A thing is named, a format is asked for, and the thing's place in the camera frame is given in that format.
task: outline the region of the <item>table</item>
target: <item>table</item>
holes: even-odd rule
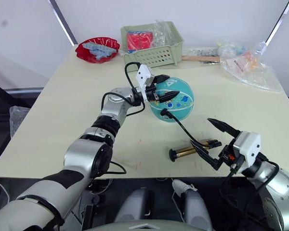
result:
[[[74,49],[1,155],[0,177],[43,178],[59,172],[69,145],[98,117],[103,94],[128,86],[122,57],[90,64],[78,59]],[[190,84],[195,106],[182,123],[197,139],[218,139],[223,145],[230,142],[231,137],[211,125],[208,117],[258,132],[262,152],[289,171],[289,100],[284,92],[243,85],[219,65],[153,70],[156,75],[179,77]],[[136,84],[135,73],[130,76]],[[225,164],[215,171],[197,154],[170,161],[170,148],[188,144],[176,123],[158,120],[147,105],[144,112],[125,120],[116,137],[113,161],[122,164],[127,174],[102,178],[220,177],[229,173]],[[212,149],[210,154],[217,157],[221,149]],[[119,169],[111,166],[110,170]]]

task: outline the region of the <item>white wall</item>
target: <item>white wall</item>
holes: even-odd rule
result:
[[[46,0],[0,0],[0,86],[44,87],[72,45]]]
[[[120,28],[173,21],[185,46],[221,39],[266,40],[287,0],[57,0],[78,43],[99,36],[121,41]]]
[[[264,53],[289,96],[289,11]]]

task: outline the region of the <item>red package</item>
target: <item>red package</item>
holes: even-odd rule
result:
[[[153,41],[153,33],[147,31],[130,31],[127,34],[128,53],[148,49]]]

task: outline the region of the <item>wooden handle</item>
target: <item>wooden handle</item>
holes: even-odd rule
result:
[[[194,56],[194,55],[182,55],[182,60],[184,61],[210,61],[219,62],[219,56]]]

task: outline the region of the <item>blue globe ball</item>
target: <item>blue globe ball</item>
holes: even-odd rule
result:
[[[150,103],[150,108],[157,118],[166,122],[175,122],[174,119],[169,119],[168,116],[161,116],[160,112],[167,108],[178,120],[185,119],[193,109],[194,94],[189,85],[179,78],[169,78],[166,81],[156,84],[156,93],[163,95],[172,90],[179,90],[180,93],[173,99],[159,103],[157,101]]]

